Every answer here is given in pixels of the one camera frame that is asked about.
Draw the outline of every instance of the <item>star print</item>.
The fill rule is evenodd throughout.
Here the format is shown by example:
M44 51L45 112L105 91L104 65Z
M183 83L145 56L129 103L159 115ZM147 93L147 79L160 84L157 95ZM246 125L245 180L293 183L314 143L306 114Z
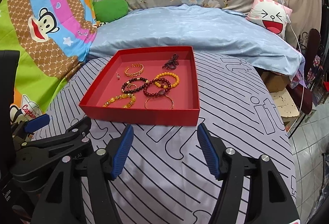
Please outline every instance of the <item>star print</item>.
M63 42L63 44L66 44L67 46L71 46L71 44L73 43L73 41L71 40L71 38L70 37L63 37L63 40L64 40L64 42Z

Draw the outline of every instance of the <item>red box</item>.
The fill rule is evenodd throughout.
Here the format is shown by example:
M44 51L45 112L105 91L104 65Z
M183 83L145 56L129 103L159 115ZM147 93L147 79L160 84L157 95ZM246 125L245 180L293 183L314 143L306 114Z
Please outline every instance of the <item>red box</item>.
M179 65L173 71L179 76L180 83L172 88L167 95L174 101L174 108L171 108L171 101L166 97L152 98L144 107L147 97L143 91L135 93L136 102L131 108L122 108L130 101L130 98L120 99L103 107L110 98L121 95L121 87L130 77L124 74L126 67L128 73L139 71L140 67L132 68L132 64L143 64L144 72L137 77L154 79L159 73L168 72L162 66L177 53ZM164 76L171 84L175 78ZM134 82L138 87L142 81ZM149 93L158 92L160 88L151 85ZM195 68L195 60L191 46L165 46L119 50L108 64L95 78L79 106L90 118L125 122L131 124L145 125L166 125L166 126L196 126L200 113L198 81Z

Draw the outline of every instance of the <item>light blue blanket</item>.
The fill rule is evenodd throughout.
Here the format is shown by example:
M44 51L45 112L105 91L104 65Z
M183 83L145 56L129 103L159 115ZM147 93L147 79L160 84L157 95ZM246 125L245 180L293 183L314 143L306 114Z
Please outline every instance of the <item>light blue blanket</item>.
M189 45L196 52L230 55L292 79L304 57L276 34L244 14L181 5L130 12L98 28L89 59L137 47Z

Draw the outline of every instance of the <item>white cord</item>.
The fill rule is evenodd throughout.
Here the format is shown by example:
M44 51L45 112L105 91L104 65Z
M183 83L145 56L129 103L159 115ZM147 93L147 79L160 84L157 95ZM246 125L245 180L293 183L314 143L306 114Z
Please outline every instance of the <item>white cord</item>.
M300 49L300 45L299 45L298 38L297 38L297 36L296 36L295 31L292 29L292 22L291 22L291 20L290 20L290 18L289 18L289 15L287 14L287 12L286 12L285 9L284 9L284 11L285 11L285 13L286 13L286 16L287 16L289 22L290 22L291 30L292 30L292 32L293 32L293 34L295 35L295 38L296 38L296 40L297 40L297 44L298 44L298 48L299 48L299 52L300 52L300 54L302 54L302 51L301 51L301 49ZM304 98L304 86L303 86L303 93L302 93L302 101L300 102L299 114L300 114L300 112L301 112L301 110L302 110L303 98ZM295 120L295 122L291 125L291 127L289 128L289 130L287 131L287 133L291 130L292 126L297 122L297 120L298 120L298 118L297 118L297 119Z

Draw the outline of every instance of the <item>yellow beaded bracelet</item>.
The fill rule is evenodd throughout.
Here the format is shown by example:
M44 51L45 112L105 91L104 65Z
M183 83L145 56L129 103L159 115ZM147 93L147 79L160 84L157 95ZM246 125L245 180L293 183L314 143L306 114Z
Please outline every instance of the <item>yellow beaded bracelet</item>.
M131 98L130 102L128 102L123 108L130 108L136 101L136 96L134 96L133 94L131 93L128 93L128 94L122 94L122 95L119 95L119 96L115 96L111 99L109 99L104 105L103 107L107 107L109 106L111 103L114 103L116 100L119 100L119 99L124 99L124 98Z
M179 84L179 77L177 75L175 75L174 73L169 73L169 72L160 73L155 77L155 79L158 79L158 78L163 77L163 76L172 76L176 79L176 82L171 85L172 88L175 88ZM158 88L161 88L161 84L158 81L154 82L154 84Z

